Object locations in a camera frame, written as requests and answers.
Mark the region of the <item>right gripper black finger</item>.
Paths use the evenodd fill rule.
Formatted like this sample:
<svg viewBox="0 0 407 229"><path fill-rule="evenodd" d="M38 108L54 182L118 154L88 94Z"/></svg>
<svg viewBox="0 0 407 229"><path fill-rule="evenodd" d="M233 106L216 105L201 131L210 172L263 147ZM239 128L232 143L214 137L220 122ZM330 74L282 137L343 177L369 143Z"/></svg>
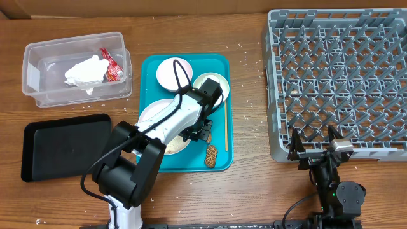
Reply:
<svg viewBox="0 0 407 229"><path fill-rule="evenodd" d="M332 126L328 126L328 139L333 141L335 139L343 139L343 136Z"/></svg>
<svg viewBox="0 0 407 229"><path fill-rule="evenodd" d="M296 128L294 128L292 131L291 145L289 148L289 152L290 153L304 153L305 152L305 148L301 141L301 137Z"/></svg>

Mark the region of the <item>large white plate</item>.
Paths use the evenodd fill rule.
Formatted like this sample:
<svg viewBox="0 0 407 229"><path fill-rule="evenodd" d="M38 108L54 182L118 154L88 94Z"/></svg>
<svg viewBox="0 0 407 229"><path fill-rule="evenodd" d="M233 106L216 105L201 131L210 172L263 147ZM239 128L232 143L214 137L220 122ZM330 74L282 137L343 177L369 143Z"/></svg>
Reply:
<svg viewBox="0 0 407 229"><path fill-rule="evenodd" d="M167 107L171 103L172 103L172 99L161 99L161 100L151 103L140 114L138 122L143 122L143 121L146 121L147 119L152 118L155 114L157 114L159 111L163 110L165 107ZM187 140L186 142L184 142L182 137L177 135L173 140L171 140L168 143L164 155L165 156L174 155L174 154L182 151L184 148L186 148L189 143L190 143L190 140Z"/></svg>

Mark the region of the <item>red snack wrapper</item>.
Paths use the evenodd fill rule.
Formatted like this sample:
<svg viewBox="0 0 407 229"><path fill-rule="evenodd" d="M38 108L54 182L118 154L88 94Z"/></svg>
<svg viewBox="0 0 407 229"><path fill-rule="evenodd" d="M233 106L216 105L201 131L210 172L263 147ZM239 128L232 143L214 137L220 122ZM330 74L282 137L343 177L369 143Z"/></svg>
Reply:
<svg viewBox="0 0 407 229"><path fill-rule="evenodd" d="M112 58L110 53L105 48L101 48L100 50L103 58L109 62L107 72L105 74L106 79L109 82L122 80L124 77L124 72L121 66L118 65L118 63Z"/></svg>

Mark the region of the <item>white napkin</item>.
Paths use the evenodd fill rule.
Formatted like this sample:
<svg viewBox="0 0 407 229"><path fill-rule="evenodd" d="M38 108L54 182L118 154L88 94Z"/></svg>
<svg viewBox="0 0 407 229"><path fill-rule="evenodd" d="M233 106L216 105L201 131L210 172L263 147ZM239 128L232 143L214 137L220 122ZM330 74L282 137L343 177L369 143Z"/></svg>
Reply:
<svg viewBox="0 0 407 229"><path fill-rule="evenodd" d="M98 55L75 64L65 73L65 83L77 87L85 87L83 90L88 95L93 93L93 87L90 85L99 84L104 81L104 75L107 72L109 62L106 59L100 59Z"/></svg>

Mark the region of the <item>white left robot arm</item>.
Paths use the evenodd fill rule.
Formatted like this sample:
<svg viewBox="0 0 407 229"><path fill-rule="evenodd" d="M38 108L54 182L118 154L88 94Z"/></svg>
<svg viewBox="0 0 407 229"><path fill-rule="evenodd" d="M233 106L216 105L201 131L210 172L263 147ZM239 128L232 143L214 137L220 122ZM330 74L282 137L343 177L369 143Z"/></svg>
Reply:
<svg viewBox="0 0 407 229"><path fill-rule="evenodd" d="M100 194L109 204L110 219L104 228L141 228L140 208L150 193L165 149L181 136L184 141L206 141L212 121L208 119L223 100L222 88L206 80L199 88L180 88L173 103L144 122L120 122L113 129L102 156L90 166Z"/></svg>

